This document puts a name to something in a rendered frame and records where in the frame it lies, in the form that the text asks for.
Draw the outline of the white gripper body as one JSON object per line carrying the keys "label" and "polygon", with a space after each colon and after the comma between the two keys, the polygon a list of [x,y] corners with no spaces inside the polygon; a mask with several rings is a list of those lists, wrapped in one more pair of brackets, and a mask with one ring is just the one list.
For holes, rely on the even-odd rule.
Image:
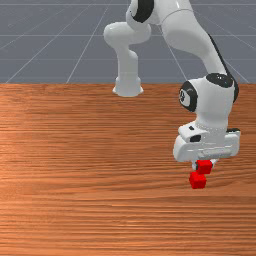
{"label": "white gripper body", "polygon": [[178,162],[229,158],[240,148],[238,128],[209,129],[190,122],[180,126],[178,133],[173,148],[173,156]]}

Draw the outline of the red cube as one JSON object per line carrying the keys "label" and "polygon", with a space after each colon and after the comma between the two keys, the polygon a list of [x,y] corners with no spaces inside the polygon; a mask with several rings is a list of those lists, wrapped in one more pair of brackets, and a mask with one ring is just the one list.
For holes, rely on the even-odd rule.
{"label": "red cube", "polygon": [[204,174],[191,172],[189,177],[190,185],[193,189],[203,189],[206,185],[206,177]]}
{"label": "red cube", "polygon": [[196,171],[199,175],[210,174],[213,164],[210,160],[197,160]]}

